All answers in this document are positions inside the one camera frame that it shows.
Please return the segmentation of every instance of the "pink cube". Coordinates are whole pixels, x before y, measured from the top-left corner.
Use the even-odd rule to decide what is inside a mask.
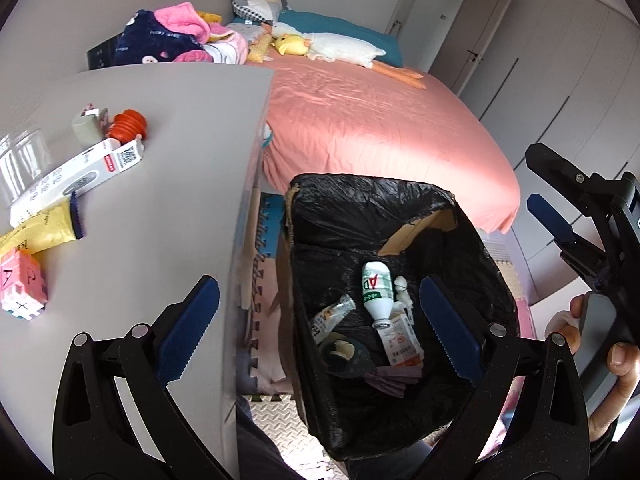
[[[12,249],[0,258],[0,302],[15,317],[31,319],[47,303],[40,264],[26,251]]]

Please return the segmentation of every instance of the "fingernail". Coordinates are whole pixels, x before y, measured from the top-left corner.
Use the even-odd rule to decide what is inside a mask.
[[[613,351],[611,352],[611,364],[614,366],[620,366],[625,362],[626,351],[623,346],[614,345]]]

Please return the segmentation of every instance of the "person's leg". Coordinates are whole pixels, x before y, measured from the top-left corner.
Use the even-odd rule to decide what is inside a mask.
[[[431,446],[416,442],[400,451],[375,458],[347,460],[344,464],[350,480],[408,480],[431,452]]]
[[[282,459],[278,447],[255,425],[249,403],[236,397],[236,433],[241,480],[304,480]]]

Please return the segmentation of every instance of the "pile of clothes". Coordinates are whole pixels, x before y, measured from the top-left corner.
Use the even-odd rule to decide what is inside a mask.
[[[189,2],[164,9],[139,10],[118,40],[114,65],[158,62],[244,64],[248,43],[220,25],[222,18],[197,12]]]

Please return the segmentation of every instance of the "red label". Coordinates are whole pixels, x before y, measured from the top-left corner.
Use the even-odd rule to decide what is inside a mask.
[[[109,173],[113,173],[114,171],[116,171],[116,166],[113,163],[113,157],[111,156],[111,154],[104,156],[104,163],[107,165],[107,170],[109,170]]]

